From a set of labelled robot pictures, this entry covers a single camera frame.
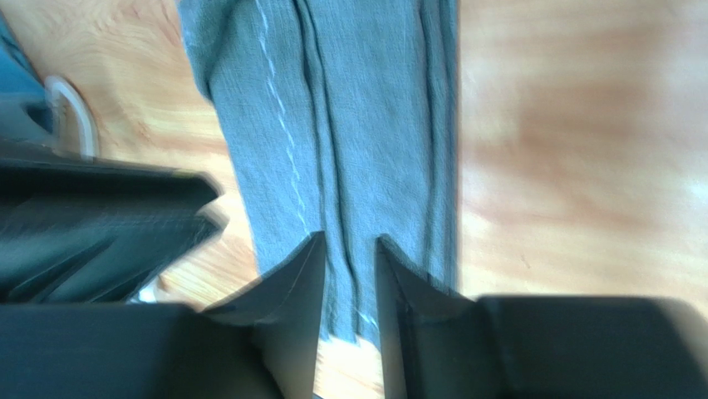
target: pointed black corner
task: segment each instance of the pointed black corner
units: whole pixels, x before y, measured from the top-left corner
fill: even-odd
[[[473,302],[457,293],[449,295],[433,288],[413,272],[417,267],[388,236],[376,242],[376,292],[394,298],[398,308],[428,318],[452,318]]]
[[[324,233],[312,234],[259,284],[204,312],[251,328],[251,342],[286,398],[312,397],[326,251]]]
[[[387,237],[376,246],[386,397],[492,398],[501,371],[483,309],[433,288]]]

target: gray trousers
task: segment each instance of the gray trousers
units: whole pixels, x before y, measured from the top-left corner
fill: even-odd
[[[382,235],[454,286],[455,0],[182,0],[179,14],[259,268],[327,236],[324,337],[378,344]]]

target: black plastic object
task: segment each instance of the black plastic object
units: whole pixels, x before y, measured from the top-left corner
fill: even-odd
[[[216,197],[198,175],[0,140],[0,303],[125,301],[220,231],[198,214]]]
[[[311,399],[323,234],[204,313],[172,304],[0,306],[0,397]]]
[[[706,398],[706,326],[644,298],[436,291],[387,240],[376,289],[387,399]]]

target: blue fabric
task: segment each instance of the blue fabric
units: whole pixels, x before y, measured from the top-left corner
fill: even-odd
[[[0,16],[0,136],[41,144],[51,130],[44,86]]]
[[[179,14],[260,269],[325,231],[324,337],[378,343],[382,234],[454,286],[455,0],[182,0]]]

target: white stitching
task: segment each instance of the white stitching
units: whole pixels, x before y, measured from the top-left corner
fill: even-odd
[[[270,95],[273,96],[273,99],[278,103],[278,122],[280,122],[280,127],[283,128],[283,131],[288,136],[289,147],[286,148],[286,152],[288,153],[288,158],[290,159],[290,166],[293,168],[293,177],[290,179],[290,185],[293,187],[295,195],[297,196],[297,216],[302,222],[302,226],[305,229],[305,236],[307,237],[310,235],[310,230],[307,228],[307,222],[305,222],[305,218],[302,216],[305,212],[305,202],[302,201],[300,190],[297,188],[297,183],[300,181],[300,173],[297,171],[297,167],[295,166],[295,157],[293,155],[293,151],[295,150],[295,140],[293,139],[293,135],[290,134],[290,130],[285,125],[285,105],[278,94],[278,89],[275,88],[275,66],[273,65],[273,59],[268,55],[268,49],[265,45],[266,35],[268,34],[269,29],[268,18],[263,11],[260,0],[256,0],[256,8],[261,14],[261,19],[263,20],[263,29],[258,34],[258,41],[261,44],[261,51],[268,62],[268,69],[270,70],[270,75],[268,76],[266,84],[268,85]]]

